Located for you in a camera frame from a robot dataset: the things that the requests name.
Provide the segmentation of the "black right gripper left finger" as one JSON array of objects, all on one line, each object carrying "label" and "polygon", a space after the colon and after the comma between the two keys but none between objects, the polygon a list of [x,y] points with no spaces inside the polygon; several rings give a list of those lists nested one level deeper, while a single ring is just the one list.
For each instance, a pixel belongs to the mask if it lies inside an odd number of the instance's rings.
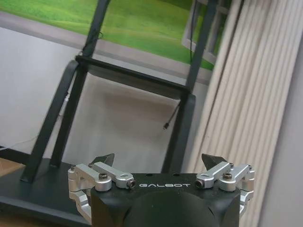
[{"label": "black right gripper left finger", "polygon": [[76,203],[77,211],[91,220],[90,194],[86,190],[95,188],[98,192],[107,192],[112,183],[121,189],[134,188],[134,176],[112,167],[115,155],[109,154],[95,158],[88,165],[72,165],[68,170],[69,198]]}]

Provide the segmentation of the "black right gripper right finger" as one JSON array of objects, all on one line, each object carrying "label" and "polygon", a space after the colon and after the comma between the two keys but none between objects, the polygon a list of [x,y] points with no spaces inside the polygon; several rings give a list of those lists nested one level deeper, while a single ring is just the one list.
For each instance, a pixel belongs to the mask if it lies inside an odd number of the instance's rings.
[{"label": "black right gripper right finger", "polygon": [[196,187],[198,189],[210,189],[215,183],[225,192],[240,190],[241,218],[246,211],[247,203],[254,195],[255,170],[251,165],[242,164],[234,166],[223,157],[202,154],[202,161],[206,172],[196,175]]}]

